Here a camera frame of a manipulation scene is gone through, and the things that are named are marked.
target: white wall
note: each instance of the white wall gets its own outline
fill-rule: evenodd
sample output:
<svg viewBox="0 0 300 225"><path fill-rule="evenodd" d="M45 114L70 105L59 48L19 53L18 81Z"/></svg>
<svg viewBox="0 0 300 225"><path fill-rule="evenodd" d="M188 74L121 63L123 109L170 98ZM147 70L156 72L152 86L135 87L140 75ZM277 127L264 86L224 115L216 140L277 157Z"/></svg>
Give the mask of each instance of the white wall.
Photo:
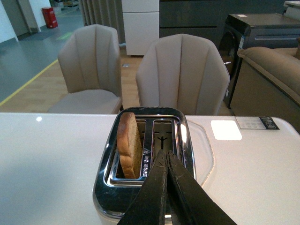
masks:
<svg viewBox="0 0 300 225"><path fill-rule="evenodd" d="M34 14L34 17L37 21L38 27L42 27L46 25L45 19L43 17L42 8L44 7L50 7L50 1L49 0L29 0L29 3L31 4L32 12Z"/></svg>
<svg viewBox="0 0 300 225"><path fill-rule="evenodd" d="M0 1L0 43L16 38L15 31L9 21L2 2Z"/></svg>

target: bread slice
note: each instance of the bread slice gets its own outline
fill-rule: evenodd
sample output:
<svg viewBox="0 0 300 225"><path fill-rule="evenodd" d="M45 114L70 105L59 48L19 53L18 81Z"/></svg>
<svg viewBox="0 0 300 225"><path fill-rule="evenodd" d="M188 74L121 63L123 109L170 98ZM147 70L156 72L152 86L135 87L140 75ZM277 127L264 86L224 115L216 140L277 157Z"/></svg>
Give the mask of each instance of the bread slice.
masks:
<svg viewBox="0 0 300 225"><path fill-rule="evenodd" d="M140 177L142 145L133 112L124 112L120 117L117 131L117 148L125 178Z"/></svg>

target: chair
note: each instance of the chair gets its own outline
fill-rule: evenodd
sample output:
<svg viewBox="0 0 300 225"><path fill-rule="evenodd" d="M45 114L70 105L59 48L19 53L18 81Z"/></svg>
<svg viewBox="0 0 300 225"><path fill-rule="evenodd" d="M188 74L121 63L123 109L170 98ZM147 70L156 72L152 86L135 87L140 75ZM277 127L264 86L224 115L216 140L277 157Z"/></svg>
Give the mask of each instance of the chair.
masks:
<svg viewBox="0 0 300 225"><path fill-rule="evenodd" d="M77 29L58 61L68 94L49 113L116 114L123 109L116 29L99 24Z"/></svg>
<svg viewBox="0 0 300 225"><path fill-rule="evenodd" d="M185 115L217 115L229 74L215 45L187 34L153 42L136 74L141 106L162 106Z"/></svg>

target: red fire extinguisher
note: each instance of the red fire extinguisher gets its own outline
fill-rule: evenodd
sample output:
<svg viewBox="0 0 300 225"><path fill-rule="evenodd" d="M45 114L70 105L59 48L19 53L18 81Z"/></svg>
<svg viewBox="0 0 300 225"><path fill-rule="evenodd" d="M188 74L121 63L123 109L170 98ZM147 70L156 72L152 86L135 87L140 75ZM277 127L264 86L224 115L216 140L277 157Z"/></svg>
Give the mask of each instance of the red fire extinguisher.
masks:
<svg viewBox="0 0 300 225"><path fill-rule="evenodd" d="M55 28L58 26L54 9L52 7L44 7L42 8L42 12L47 28Z"/></svg>

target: curtain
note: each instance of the curtain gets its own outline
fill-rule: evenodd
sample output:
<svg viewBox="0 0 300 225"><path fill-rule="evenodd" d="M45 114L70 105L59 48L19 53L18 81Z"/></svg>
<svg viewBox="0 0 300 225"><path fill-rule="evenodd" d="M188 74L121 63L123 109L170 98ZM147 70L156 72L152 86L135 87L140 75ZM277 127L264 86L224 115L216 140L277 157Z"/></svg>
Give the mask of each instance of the curtain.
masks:
<svg viewBox="0 0 300 225"><path fill-rule="evenodd" d="M83 24L101 24L117 30L119 43L125 43L121 0L79 0Z"/></svg>

